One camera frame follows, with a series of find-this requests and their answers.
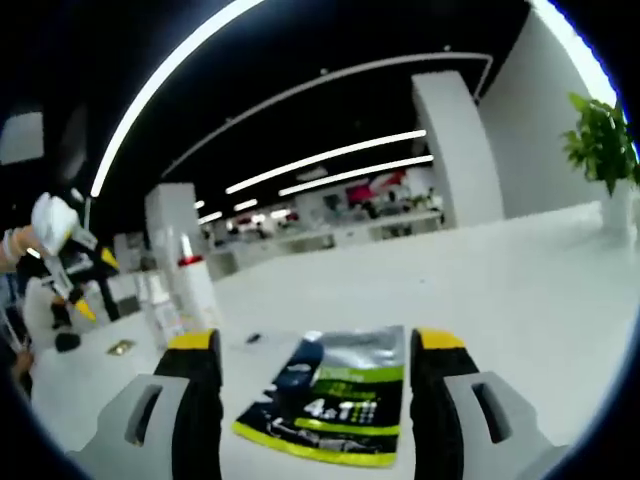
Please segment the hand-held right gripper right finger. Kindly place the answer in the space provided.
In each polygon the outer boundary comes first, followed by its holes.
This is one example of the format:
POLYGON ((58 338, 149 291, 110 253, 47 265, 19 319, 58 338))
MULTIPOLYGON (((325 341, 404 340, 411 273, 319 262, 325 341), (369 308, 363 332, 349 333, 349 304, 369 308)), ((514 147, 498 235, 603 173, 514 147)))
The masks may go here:
POLYGON ((565 454, 540 430, 535 408, 479 370, 450 332, 413 330, 410 386, 418 479, 543 479, 565 454))

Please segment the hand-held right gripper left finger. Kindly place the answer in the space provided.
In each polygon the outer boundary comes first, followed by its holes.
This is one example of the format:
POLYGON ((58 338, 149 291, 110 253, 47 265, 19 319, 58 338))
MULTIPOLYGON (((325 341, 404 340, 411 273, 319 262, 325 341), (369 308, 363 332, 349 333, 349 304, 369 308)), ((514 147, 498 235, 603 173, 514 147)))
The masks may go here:
POLYGON ((92 479, 219 479, 221 387, 219 331, 177 336, 154 372, 107 403, 95 435, 68 456, 92 479))

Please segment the person's left hand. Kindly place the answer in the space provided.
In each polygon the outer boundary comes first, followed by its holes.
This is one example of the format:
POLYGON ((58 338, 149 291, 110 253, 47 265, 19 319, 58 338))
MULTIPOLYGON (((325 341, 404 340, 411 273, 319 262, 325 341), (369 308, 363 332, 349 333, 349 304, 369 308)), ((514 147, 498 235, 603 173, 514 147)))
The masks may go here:
POLYGON ((40 243, 31 225, 16 229, 13 238, 15 248, 21 255, 26 254, 29 249, 34 251, 39 251, 40 249, 40 243))

